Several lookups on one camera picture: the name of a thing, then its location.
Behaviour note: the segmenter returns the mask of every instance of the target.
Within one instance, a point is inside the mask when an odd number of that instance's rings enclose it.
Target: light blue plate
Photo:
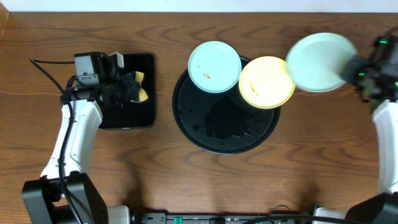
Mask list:
[[[188,61],[189,76],[194,84],[209,93],[222,93],[232,88],[242,72],[238,53],[226,43],[205,42]]]

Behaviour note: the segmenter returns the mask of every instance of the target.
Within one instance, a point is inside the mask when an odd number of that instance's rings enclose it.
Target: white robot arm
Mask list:
[[[377,193],[398,192],[398,103],[383,101],[373,111],[379,140]]]
[[[65,150],[64,176],[71,172],[90,174],[91,153],[95,134],[102,122],[102,113],[96,101],[76,100],[71,101],[75,120]],[[58,158],[65,133],[68,128],[70,112],[67,105],[62,107],[62,124],[58,134],[57,143],[49,163],[44,168],[41,177],[48,179],[58,178]]]

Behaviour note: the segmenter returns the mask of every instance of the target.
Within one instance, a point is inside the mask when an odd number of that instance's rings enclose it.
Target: wood grain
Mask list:
[[[4,34],[9,14],[8,10],[0,3],[0,40]]]
[[[87,51],[156,57],[154,127],[96,136],[91,179],[108,205],[201,213],[267,213],[282,203],[349,209],[374,195],[378,174],[371,115],[350,86],[298,91],[271,137],[234,156],[185,138],[172,93],[192,50],[208,40],[249,58],[284,58],[300,38],[336,32],[367,55],[373,38],[396,21],[398,14],[12,13],[0,42],[0,222],[29,223],[22,186],[39,177],[60,128],[60,94],[28,59],[73,60]],[[75,68],[45,69],[65,83]]]

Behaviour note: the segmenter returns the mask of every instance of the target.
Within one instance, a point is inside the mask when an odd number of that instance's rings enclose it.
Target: yellow object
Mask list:
[[[141,85],[143,80],[144,80],[144,74],[142,72],[136,72],[136,82],[138,82]],[[148,99],[148,94],[147,94],[147,92],[145,92],[145,90],[143,88],[141,88],[138,91],[138,98],[139,98],[139,101],[133,101],[133,103],[141,103]]]
[[[239,90],[251,105],[271,109],[284,104],[293,94],[295,83],[286,62],[277,57],[260,57],[248,63],[239,78]]]

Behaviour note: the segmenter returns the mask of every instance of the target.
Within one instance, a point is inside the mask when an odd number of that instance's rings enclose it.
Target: black plate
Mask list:
[[[242,58],[242,68],[250,61]],[[220,154],[246,152],[272,133],[280,107],[264,110],[251,106],[238,83],[223,93],[199,89],[186,70],[173,93],[173,113],[181,132],[197,146]]]

